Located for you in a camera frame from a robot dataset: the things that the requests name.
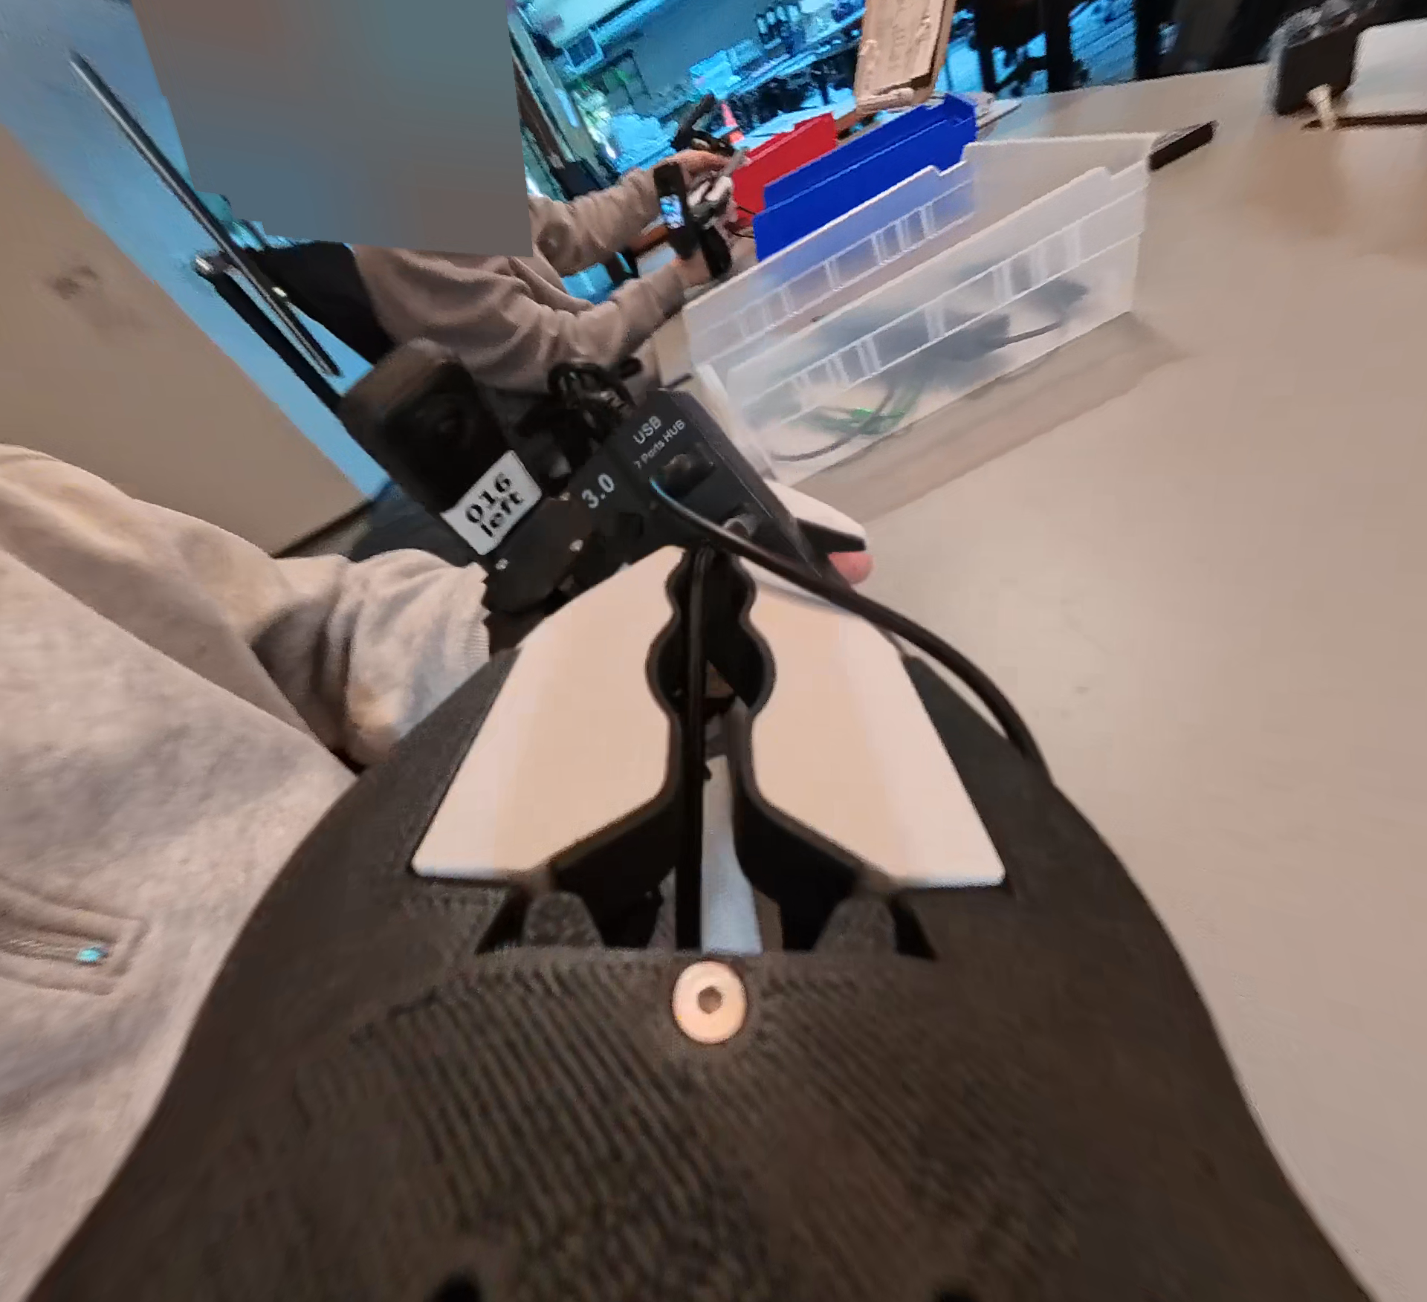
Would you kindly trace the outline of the clear plastic divided bin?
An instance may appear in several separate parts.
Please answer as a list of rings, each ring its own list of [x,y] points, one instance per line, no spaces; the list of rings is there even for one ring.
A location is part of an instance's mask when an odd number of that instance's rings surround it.
[[[801,484],[1131,310],[1154,136],[973,143],[687,308],[677,390]]]

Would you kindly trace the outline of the blue plastic bin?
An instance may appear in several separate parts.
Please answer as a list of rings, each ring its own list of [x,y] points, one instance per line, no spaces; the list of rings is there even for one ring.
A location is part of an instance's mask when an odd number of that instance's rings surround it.
[[[753,218],[753,250],[766,259],[824,222],[881,196],[923,170],[954,170],[976,140],[976,102],[947,94],[840,143],[833,151],[766,184]]]

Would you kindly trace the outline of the black standing panel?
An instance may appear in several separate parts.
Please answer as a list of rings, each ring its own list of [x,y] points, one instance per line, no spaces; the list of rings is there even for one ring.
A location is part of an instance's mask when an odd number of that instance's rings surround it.
[[[79,80],[93,94],[105,116],[117,126],[124,143],[142,157],[142,161],[161,178],[161,186],[181,204],[181,211],[209,232],[221,257],[200,257],[200,274],[217,289],[225,271],[239,274],[256,301],[268,308],[262,325],[270,322],[275,333],[259,333],[259,337],[294,370],[294,359],[310,366],[296,378],[323,404],[333,407],[339,393],[333,382],[341,378],[341,366],[328,355],[328,347],[310,336],[310,329],[294,310],[285,289],[268,277],[268,271],[254,259],[250,246],[234,239],[225,220],[221,220],[207,201],[190,186],[190,178],[173,166],[173,160],[151,143],[142,123],[121,105],[112,86],[93,70],[89,56],[71,50],[67,65],[75,69]]]

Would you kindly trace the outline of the grey desk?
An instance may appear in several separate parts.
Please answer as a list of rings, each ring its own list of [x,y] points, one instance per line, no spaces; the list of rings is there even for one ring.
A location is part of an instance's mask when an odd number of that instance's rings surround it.
[[[1422,1299],[1422,129],[1266,70],[1024,98],[1170,132],[1131,316],[803,484],[969,652],[1186,958],[1296,1187]]]

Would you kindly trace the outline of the black USB hub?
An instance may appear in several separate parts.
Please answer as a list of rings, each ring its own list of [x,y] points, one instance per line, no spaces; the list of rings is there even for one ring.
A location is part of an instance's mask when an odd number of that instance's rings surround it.
[[[654,390],[635,404],[589,463],[580,492],[597,530],[625,560],[657,547],[692,547],[701,525],[836,575],[811,554],[796,517],[766,492],[721,418],[682,390]]]

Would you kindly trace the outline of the red plastic bin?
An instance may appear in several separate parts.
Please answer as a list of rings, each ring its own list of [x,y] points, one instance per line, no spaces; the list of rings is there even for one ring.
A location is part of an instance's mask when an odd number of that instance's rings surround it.
[[[743,160],[729,175],[732,220],[753,222],[753,218],[763,214],[766,186],[814,161],[819,157],[833,151],[836,143],[840,143],[836,116],[821,111],[758,147],[741,147]]]

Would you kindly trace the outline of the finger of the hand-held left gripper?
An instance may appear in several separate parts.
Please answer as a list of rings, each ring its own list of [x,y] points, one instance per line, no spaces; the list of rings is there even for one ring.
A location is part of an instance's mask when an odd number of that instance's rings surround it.
[[[766,484],[766,492],[796,517],[801,537],[811,543],[811,554],[827,560],[841,581],[863,585],[872,575],[869,537],[859,521],[796,486]]]

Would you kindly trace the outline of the person's left forearm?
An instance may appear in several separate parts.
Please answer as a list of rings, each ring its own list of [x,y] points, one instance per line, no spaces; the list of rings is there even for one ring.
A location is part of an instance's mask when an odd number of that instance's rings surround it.
[[[339,756],[375,765],[489,658],[480,568],[275,558],[65,461],[0,461],[7,558]]]

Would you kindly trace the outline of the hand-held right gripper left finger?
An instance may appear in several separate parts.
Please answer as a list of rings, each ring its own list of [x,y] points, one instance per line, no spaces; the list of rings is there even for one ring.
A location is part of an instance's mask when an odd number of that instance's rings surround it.
[[[678,558],[660,547],[521,644],[413,857],[416,875],[525,875],[657,800],[670,715],[648,662],[672,623]]]

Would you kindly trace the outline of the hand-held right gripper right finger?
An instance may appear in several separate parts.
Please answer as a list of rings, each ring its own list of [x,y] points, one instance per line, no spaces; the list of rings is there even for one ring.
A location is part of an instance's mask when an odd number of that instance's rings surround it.
[[[763,568],[728,568],[732,849],[753,888],[983,888],[1009,868],[901,652]]]

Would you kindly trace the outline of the person's grey sweatshirt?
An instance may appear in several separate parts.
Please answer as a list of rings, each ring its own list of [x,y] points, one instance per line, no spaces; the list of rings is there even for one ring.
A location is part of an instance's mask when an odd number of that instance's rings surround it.
[[[2,554],[2,1299],[133,1153],[222,953],[351,786]]]

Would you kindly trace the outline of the small black device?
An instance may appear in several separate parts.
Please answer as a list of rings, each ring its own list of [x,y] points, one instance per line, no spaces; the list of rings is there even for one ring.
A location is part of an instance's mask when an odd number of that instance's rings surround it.
[[[1298,10],[1270,36],[1268,108],[1277,118],[1316,108],[1316,89],[1344,94],[1355,78],[1363,21],[1355,14]]]

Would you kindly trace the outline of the black chair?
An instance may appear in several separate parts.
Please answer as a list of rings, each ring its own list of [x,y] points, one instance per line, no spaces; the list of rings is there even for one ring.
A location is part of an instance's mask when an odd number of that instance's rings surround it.
[[[256,266],[294,310],[331,333],[358,359],[375,366],[390,355],[391,337],[380,325],[375,308],[356,266],[348,244],[302,239],[270,246],[239,246],[239,265]],[[225,301],[225,308],[259,336],[278,355],[296,359],[294,337],[245,295],[239,265],[222,250],[207,250],[194,271]]]

